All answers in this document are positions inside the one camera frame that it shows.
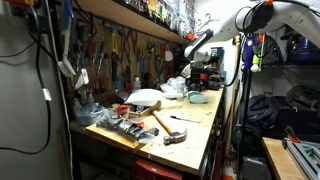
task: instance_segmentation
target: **hammer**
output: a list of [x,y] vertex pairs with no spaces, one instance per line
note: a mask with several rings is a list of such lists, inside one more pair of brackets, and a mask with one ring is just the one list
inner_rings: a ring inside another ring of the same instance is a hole
[[165,145],[169,145],[171,143],[179,143],[183,142],[187,139],[187,129],[183,133],[179,132],[172,132],[171,129],[163,123],[159,116],[159,112],[157,110],[152,111],[154,117],[158,120],[158,122],[162,125],[162,127],[169,133],[170,136],[165,136],[163,138],[163,143]]

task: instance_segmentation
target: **white robotic arm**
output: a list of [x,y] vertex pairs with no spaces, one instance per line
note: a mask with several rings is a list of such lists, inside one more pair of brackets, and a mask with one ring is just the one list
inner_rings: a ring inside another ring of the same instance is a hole
[[[241,4],[241,7],[230,16],[213,24],[185,49],[185,57],[189,61],[208,61],[211,51],[204,46],[207,43],[230,40],[246,28],[247,32],[253,30],[255,33],[263,33],[276,30],[284,24],[292,27],[320,48],[320,0],[275,1],[270,8],[271,11],[268,12],[270,9],[265,11],[270,15],[270,19],[266,17],[266,14],[250,10],[256,8],[260,3],[248,1],[246,5]],[[262,20],[265,23],[255,25],[252,28],[252,19],[254,18],[256,18],[256,22]]]

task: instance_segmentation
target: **hammer head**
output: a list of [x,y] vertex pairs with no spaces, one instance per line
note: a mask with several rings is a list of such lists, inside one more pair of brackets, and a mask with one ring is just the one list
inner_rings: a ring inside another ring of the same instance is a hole
[[169,145],[171,143],[183,142],[187,139],[187,129],[183,133],[173,132],[171,136],[165,136],[163,138],[163,143]]

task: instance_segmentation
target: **cable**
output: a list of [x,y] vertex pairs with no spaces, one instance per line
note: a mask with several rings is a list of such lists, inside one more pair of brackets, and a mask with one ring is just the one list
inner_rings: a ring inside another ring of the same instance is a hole
[[238,15],[239,15],[239,13],[240,13],[243,9],[246,9],[246,8],[251,8],[251,7],[250,7],[250,6],[245,6],[245,7],[241,8],[241,9],[237,12],[237,14],[236,14],[236,16],[235,16],[235,18],[234,18],[234,26],[236,27],[236,29],[237,29],[239,32],[243,31],[244,26],[242,26],[243,29],[239,28],[239,26],[237,25],[237,17],[238,17]]
[[[32,7],[30,0],[29,0],[29,6],[30,6],[30,8],[32,10],[32,14],[35,18],[38,41],[41,41],[40,23],[39,23],[38,15],[36,14],[34,8]],[[40,45],[39,44],[37,45],[37,52],[36,52],[36,71],[37,71],[38,79],[40,82],[40,86],[41,86],[42,90],[45,90],[46,88],[44,86],[41,71],[40,71]],[[15,148],[10,148],[10,147],[0,147],[0,150],[16,151],[16,152],[19,152],[22,154],[27,154],[27,155],[35,155],[35,154],[42,152],[48,146],[49,141],[50,141],[50,137],[51,137],[51,107],[50,107],[50,102],[47,99],[46,99],[46,107],[47,107],[47,116],[48,116],[47,117],[47,119],[48,119],[47,139],[46,139],[45,145],[40,150],[31,152],[31,151],[23,151],[23,150],[19,150],[19,149],[15,149]]]
[[234,81],[236,80],[237,76],[238,76],[239,67],[240,67],[240,61],[241,61],[241,49],[243,48],[243,44],[244,44],[244,39],[243,39],[243,37],[241,37],[241,45],[240,45],[239,53],[238,53],[238,57],[237,57],[238,61],[237,61],[237,65],[236,65],[236,72],[234,73],[231,82],[229,84],[224,84],[225,87],[231,86],[234,83]]
[[41,42],[40,42],[38,39],[36,39],[36,38],[31,34],[31,32],[29,32],[29,35],[30,35],[30,37],[37,43],[37,45],[40,46],[40,48],[51,58],[51,60],[55,61],[55,58],[54,58],[53,55],[49,52],[49,50],[48,50],[46,47],[44,47],[44,46],[41,44]]
[[93,26],[93,28],[94,28],[94,33],[87,39],[87,40],[85,40],[83,43],[82,43],[82,45],[84,45],[84,44],[86,44],[87,42],[89,42],[89,40],[90,39],[92,39],[93,37],[95,37],[96,35],[97,35],[97,27],[96,27],[96,25],[94,24],[94,22],[91,22],[90,21],[90,17],[89,17],[89,15],[87,14],[87,12],[85,12],[84,10],[83,10],[83,8],[80,6],[80,4],[78,3],[78,1],[77,0],[74,0],[74,2],[76,3],[76,5],[77,5],[77,7],[79,8],[79,10],[81,11],[81,13],[80,12],[77,12],[80,16],[82,16],[86,21],[87,21],[87,23],[88,24],[90,24],[91,26]]
[[[51,14],[50,14],[50,7],[49,7],[49,3],[48,0],[45,0],[45,4],[46,4],[46,8],[47,8],[47,13],[48,13],[48,19],[49,19],[49,28],[50,28],[50,33],[51,33],[51,42],[52,42],[52,49],[53,49],[53,54],[54,57],[56,59],[56,61],[58,62],[58,53],[57,53],[57,49],[56,49],[56,44],[54,42],[55,37],[54,37],[54,33],[53,33],[53,28],[52,28],[52,19],[51,19]],[[67,132],[68,132],[68,143],[69,143],[69,154],[70,154],[70,177],[73,180],[73,164],[72,164],[72,159],[73,159],[73,150],[72,150],[72,143],[71,143],[71,132],[70,132],[70,121],[69,121],[69,116],[68,116],[68,111],[67,111],[67,103],[66,103],[66,99],[65,99],[65,94],[64,94],[64,90],[63,90],[63,85],[62,85],[62,79],[61,79],[61,71],[59,69],[57,69],[57,74],[58,74],[58,79],[59,79],[59,85],[60,85],[60,92],[61,92],[61,96],[62,96],[62,103],[63,103],[63,108],[64,108],[64,112],[65,112],[65,117],[66,117],[66,124],[67,124]]]
[[24,53],[27,49],[29,49],[31,46],[34,45],[34,43],[36,43],[35,41],[33,41],[30,45],[28,45],[27,47],[25,47],[22,51],[16,53],[16,54],[12,54],[12,55],[5,55],[5,56],[0,56],[0,58],[6,58],[6,57],[14,57],[14,56],[18,56],[22,53]]

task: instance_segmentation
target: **wooden workbench top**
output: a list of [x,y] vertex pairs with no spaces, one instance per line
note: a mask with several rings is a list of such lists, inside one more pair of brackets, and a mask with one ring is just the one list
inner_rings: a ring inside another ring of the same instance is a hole
[[[139,147],[140,149],[134,150],[133,152],[180,171],[199,175],[203,155],[206,150],[223,90],[204,91],[202,93],[208,97],[208,103],[206,104],[189,103],[187,97],[180,101],[167,99],[161,101],[159,114],[164,123],[167,124],[172,131],[183,132],[187,129],[187,139],[184,142],[168,146],[164,145],[163,137],[167,136],[168,133],[154,116],[148,116],[144,118],[145,129],[148,130],[149,128],[156,127],[159,129],[159,135],[155,137],[152,142],[149,142],[141,148]],[[170,118],[170,115],[193,121],[200,121],[200,123],[172,119]],[[130,148],[135,149],[137,147],[136,144],[127,142],[122,143],[123,138],[119,137],[119,135],[117,136],[114,133],[111,134],[112,132],[101,132],[100,128],[97,129],[90,126],[86,131],[91,132],[87,132],[87,135],[122,149],[130,150]]]
[[305,179],[281,140],[263,138],[263,145],[277,179]]

